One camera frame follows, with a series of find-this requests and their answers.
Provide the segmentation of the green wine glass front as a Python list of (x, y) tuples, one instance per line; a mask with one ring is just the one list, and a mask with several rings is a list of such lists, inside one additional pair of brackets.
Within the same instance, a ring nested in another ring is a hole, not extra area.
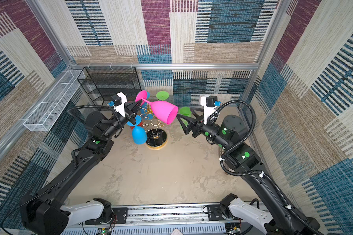
[[(186, 106), (185, 107), (180, 107), (178, 113), (181, 114), (181, 115), (184, 115), (184, 116), (192, 117), (192, 114), (191, 114), (191, 111), (190, 111), (190, 107), (186, 107)], [(183, 122), (184, 126), (188, 125), (188, 121), (187, 120), (182, 118), (181, 121)]]

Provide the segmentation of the pink wine glass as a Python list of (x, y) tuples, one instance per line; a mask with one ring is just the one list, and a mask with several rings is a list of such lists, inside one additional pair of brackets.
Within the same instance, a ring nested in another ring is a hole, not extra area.
[(178, 114), (178, 107), (169, 102), (162, 100), (154, 102), (148, 101), (147, 91), (145, 90), (138, 93), (135, 101), (142, 101), (150, 105), (154, 115), (166, 125), (170, 125)]

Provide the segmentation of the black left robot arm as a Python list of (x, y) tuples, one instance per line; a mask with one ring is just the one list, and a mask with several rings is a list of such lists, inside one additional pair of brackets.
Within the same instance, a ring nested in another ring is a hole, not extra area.
[(108, 155), (114, 145), (113, 138), (121, 134), (128, 122), (136, 123), (141, 104), (140, 100), (114, 106), (80, 105), (68, 109), (71, 116), (75, 115), (75, 110), (96, 109), (83, 121), (89, 134), (87, 141), (71, 152), (71, 163), (57, 177), (36, 194), (25, 194), (17, 208), (3, 220), (19, 212), (22, 225), (35, 235), (60, 235), (66, 228), (87, 220), (110, 223), (114, 212), (107, 200), (94, 198), (71, 207), (63, 204), (84, 176)]

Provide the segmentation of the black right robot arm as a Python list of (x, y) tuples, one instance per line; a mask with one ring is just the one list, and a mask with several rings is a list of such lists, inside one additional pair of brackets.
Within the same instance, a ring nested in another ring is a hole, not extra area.
[[(236, 115), (225, 117), (221, 125), (216, 124), (220, 111), (230, 104), (248, 107), (252, 115), (248, 131), (244, 130), (243, 120)], [(223, 149), (219, 158), (222, 170), (228, 175), (243, 178), (267, 208), (266, 212), (255, 208), (231, 193), (220, 203), (224, 219), (243, 219), (265, 235), (321, 234), (319, 222), (295, 207), (268, 174), (260, 157), (245, 144), (256, 124), (256, 114), (249, 103), (231, 100), (220, 104), (216, 96), (208, 96), (202, 108), (193, 108), (191, 112), (192, 117), (176, 116), (183, 132), (186, 135), (191, 133), (194, 138), (205, 135), (209, 144)]]

